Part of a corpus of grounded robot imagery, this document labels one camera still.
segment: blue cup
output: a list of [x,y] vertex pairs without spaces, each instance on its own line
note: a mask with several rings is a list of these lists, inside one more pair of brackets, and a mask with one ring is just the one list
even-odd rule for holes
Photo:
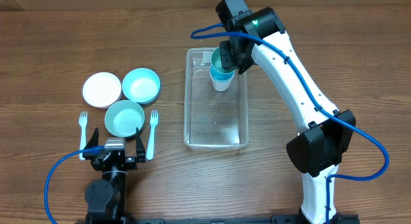
[[211,54],[211,67],[210,67],[211,76],[215,80],[230,80],[235,74],[235,69],[225,70],[221,64],[221,54],[220,48],[216,48]]

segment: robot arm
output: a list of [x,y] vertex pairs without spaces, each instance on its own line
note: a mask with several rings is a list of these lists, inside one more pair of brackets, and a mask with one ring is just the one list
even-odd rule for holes
[[[282,51],[298,68],[322,109],[355,125],[351,111],[340,113],[315,85],[295,54],[285,27],[273,9],[264,8],[254,13],[242,0],[222,0],[216,11],[226,31],[253,35]],[[258,64],[279,91],[299,133],[286,148],[290,160],[302,173],[304,199],[301,212],[306,221],[322,224],[326,222],[326,209],[329,209],[332,219],[337,213],[333,205],[334,180],[330,183],[330,206],[326,207],[326,177],[337,172],[353,132],[330,121],[315,108],[290,65],[269,47],[231,36],[228,41],[220,43],[220,49],[225,69],[238,68],[242,74],[252,64]]]

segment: plastic fork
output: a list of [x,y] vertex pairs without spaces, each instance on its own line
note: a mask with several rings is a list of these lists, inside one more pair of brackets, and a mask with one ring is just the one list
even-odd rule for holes
[[153,110],[150,118],[150,137],[148,138],[148,147],[146,153],[146,159],[152,160],[154,158],[154,146],[155,146],[155,128],[159,124],[159,111]]
[[[88,120],[88,111],[83,111],[82,113],[80,113],[80,118],[78,119],[78,124],[80,125],[80,127],[82,127],[82,135],[80,136],[80,150],[83,150],[86,145],[87,137],[85,131],[87,128]],[[79,154],[79,158],[80,160],[85,160],[83,154]]]

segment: fork handle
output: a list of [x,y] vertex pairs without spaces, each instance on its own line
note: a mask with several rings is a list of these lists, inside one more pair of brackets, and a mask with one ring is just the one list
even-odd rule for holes
[[[85,128],[82,127],[82,134],[80,136],[80,150],[83,150],[85,145]],[[85,158],[83,157],[83,153],[79,154],[79,158],[80,160],[85,160]]]
[[151,127],[150,137],[148,138],[148,146],[147,146],[147,153],[146,153],[147,160],[153,160],[154,158],[155,127]]

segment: light blue bowl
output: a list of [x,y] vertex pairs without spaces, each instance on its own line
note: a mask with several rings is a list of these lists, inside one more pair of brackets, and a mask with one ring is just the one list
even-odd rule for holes
[[112,135],[131,137],[136,134],[136,128],[139,130],[143,128],[144,110],[136,102],[119,101],[107,110],[104,123]]
[[229,80],[234,76],[235,69],[225,70],[221,63],[220,48],[216,48],[211,54],[211,66],[210,73],[215,80],[225,81]]
[[160,78],[150,69],[134,69],[124,77],[122,88],[130,101],[144,105],[155,100],[159,94]]

